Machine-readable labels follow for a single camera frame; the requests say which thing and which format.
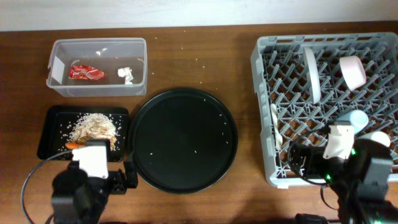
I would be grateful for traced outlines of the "white pink bowl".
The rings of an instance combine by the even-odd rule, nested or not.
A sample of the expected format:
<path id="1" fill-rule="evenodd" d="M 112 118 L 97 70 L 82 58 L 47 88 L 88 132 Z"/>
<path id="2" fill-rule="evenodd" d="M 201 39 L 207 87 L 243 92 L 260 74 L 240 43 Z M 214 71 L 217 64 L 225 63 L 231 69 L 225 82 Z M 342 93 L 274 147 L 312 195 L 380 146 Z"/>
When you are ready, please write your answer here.
<path id="1" fill-rule="evenodd" d="M 358 56 L 339 59 L 341 73 L 349 90 L 353 91 L 366 83 L 366 74 Z"/>

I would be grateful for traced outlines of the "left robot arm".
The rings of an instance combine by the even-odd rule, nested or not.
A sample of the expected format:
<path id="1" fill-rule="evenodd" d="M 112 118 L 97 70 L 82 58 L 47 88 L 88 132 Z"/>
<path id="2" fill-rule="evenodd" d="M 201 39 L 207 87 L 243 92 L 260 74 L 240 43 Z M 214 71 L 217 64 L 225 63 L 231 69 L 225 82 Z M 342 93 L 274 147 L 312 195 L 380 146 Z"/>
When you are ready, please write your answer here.
<path id="1" fill-rule="evenodd" d="M 138 185 L 133 162 L 108 170 L 110 140 L 89 140 L 72 150 L 72 161 L 52 182 L 55 223 L 98 223 L 110 195 L 124 195 Z"/>

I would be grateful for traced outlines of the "red snack wrapper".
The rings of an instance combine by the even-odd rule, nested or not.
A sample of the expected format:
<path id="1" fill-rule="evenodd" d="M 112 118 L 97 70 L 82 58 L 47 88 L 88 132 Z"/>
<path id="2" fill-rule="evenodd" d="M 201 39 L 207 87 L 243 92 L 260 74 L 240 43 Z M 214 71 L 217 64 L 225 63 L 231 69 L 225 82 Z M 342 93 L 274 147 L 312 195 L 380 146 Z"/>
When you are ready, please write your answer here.
<path id="1" fill-rule="evenodd" d="M 106 74 L 96 67 L 89 65 L 72 65 L 69 78 L 72 80 L 98 81 L 106 78 Z"/>

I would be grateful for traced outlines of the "orange carrot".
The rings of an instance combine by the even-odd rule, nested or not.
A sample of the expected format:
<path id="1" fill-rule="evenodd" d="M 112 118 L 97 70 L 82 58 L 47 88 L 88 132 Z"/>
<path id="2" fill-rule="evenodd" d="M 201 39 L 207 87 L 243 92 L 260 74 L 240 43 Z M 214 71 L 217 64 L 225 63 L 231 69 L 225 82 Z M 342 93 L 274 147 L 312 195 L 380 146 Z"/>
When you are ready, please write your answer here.
<path id="1" fill-rule="evenodd" d="M 85 147 L 85 145 L 84 144 L 78 144 L 76 142 L 66 142 L 65 143 L 65 147 L 67 149 L 74 150 L 74 149 L 78 149 L 78 148 L 81 148 L 81 147 Z"/>

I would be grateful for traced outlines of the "grey plate with food scraps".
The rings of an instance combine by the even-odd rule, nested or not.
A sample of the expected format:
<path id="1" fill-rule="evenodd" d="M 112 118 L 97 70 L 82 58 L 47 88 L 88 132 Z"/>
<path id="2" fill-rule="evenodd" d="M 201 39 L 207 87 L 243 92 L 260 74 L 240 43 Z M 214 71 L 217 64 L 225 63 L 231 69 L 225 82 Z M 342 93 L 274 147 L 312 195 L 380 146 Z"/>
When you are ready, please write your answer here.
<path id="1" fill-rule="evenodd" d="M 307 80 L 310 82 L 310 96 L 313 103 L 318 103 L 321 99 L 320 79 L 317 68 L 317 61 L 311 48 L 305 47 L 303 49 L 303 57 L 305 66 L 308 68 L 306 74 Z"/>

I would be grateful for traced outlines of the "white plastic fork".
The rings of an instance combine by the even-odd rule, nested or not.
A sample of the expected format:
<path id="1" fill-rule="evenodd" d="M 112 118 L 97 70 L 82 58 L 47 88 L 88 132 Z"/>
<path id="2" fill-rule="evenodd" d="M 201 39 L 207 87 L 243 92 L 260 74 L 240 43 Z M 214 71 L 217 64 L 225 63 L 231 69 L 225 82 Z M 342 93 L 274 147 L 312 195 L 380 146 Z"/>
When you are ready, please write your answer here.
<path id="1" fill-rule="evenodd" d="M 274 135 L 275 135 L 275 144 L 276 144 L 276 149 L 278 151 L 282 150 L 282 144 L 283 144 L 283 137 L 279 132 L 279 125 L 278 125 L 278 117 L 277 117 L 277 108 L 275 104 L 270 105 L 270 110 L 271 110 L 271 118 L 272 122 L 274 125 Z"/>

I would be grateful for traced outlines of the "rice and shells pile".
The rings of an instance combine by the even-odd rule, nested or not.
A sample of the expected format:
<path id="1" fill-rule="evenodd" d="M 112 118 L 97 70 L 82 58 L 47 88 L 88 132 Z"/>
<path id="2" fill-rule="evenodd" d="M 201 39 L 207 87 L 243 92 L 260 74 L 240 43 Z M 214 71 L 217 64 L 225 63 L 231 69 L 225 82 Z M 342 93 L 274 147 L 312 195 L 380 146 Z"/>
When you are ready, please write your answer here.
<path id="1" fill-rule="evenodd" d="M 86 113 L 79 115 L 77 121 L 69 121 L 65 131 L 60 131 L 61 140 L 86 144 L 89 140 L 107 139 L 110 142 L 110 151 L 120 151 L 121 117 L 114 121 L 113 117 L 101 113 Z M 59 151 L 68 150 L 63 144 Z"/>

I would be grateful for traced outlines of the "small white cup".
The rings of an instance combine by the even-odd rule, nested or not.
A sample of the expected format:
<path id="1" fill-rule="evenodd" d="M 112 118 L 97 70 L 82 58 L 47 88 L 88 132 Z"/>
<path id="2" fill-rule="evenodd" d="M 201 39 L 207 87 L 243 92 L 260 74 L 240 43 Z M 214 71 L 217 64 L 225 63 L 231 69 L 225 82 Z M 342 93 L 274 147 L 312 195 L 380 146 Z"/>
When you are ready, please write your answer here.
<path id="1" fill-rule="evenodd" d="M 391 145 L 390 137 L 382 131 L 373 131 L 371 133 L 367 133 L 358 137 L 358 139 L 369 139 L 378 142 L 386 147 L 389 147 Z"/>

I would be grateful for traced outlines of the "white tissue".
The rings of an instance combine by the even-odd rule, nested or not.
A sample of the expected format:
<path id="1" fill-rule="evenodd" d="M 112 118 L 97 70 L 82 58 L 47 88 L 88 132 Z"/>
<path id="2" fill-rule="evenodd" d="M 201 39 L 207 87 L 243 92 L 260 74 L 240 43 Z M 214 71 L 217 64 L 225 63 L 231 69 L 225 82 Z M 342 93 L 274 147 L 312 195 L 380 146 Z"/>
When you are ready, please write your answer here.
<path id="1" fill-rule="evenodd" d="M 119 68 L 118 76 L 124 78 L 125 85 L 132 85 L 134 77 L 132 75 L 132 69 L 130 67 Z"/>

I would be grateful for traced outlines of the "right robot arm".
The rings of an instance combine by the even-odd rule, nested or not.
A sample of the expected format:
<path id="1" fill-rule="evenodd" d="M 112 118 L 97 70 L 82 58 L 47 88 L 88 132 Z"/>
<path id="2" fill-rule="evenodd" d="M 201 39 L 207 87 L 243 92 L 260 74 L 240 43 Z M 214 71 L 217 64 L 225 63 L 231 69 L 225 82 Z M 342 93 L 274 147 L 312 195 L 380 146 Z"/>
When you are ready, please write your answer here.
<path id="1" fill-rule="evenodd" d="M 292 141 L 287 150 L 290 170 L 305 182 L 329 187 L 338 197 L 340 223 L 397 223 L 397 207 L 386 200 L 393 160 L 389 148 L 356 139 L 348 121 L 335 121 L 315 130 L 327 138 L 326 146 Z"/>

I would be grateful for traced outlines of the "blue plastic cup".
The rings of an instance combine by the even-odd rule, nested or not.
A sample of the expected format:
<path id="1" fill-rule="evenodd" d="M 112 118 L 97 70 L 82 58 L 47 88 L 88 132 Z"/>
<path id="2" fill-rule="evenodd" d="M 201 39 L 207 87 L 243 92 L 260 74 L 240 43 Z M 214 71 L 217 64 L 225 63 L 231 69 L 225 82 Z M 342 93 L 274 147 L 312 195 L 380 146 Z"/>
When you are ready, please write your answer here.
<path id="1" fill-rule="evenodd" d="M 362 131 L 369 123 L 368 115 L 362 110 L 353 110 L 339 116 L 337 121 L 349 121 L 354 127 L 354 133 Z"/>

